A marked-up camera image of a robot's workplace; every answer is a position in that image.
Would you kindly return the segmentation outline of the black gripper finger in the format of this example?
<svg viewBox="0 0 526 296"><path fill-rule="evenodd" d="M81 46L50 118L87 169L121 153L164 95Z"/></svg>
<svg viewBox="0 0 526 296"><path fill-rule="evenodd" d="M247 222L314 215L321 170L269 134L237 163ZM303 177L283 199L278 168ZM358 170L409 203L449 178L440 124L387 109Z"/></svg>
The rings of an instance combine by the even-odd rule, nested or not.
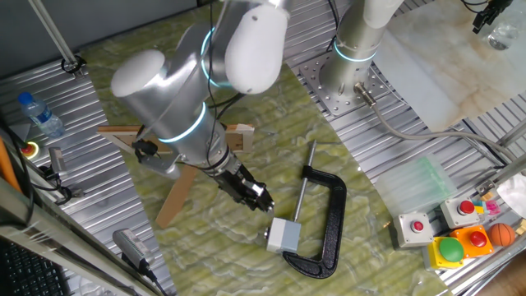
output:
<svg viewBox="0 0 526 296"><path fill-rule="evenodd" d="M243 179L242 184L247 191L244 199L249 206L270 206L270 194L264 183Z"/></svg>
<svg viewBox="0 0 526 296"><path fill-rule="evenodd" d="M274 201L267 191L263 191L259 196L255 197L254 205L257 209L263 212L269 212L274 209Z"/></svg>

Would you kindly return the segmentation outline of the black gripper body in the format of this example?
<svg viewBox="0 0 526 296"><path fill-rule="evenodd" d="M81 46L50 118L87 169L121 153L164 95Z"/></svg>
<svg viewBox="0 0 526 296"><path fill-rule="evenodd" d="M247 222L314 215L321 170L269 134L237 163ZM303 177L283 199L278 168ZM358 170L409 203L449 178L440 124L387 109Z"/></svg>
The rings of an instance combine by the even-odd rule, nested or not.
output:
<svg viewBox="0 0 526 296"><path fill-rule="evenodd" d="M247 205L244 197L247 191L243 179L254 182L255 179L237 158L229 158L226 165L213 177L219 188L227 192L235 202Z"/></svg>

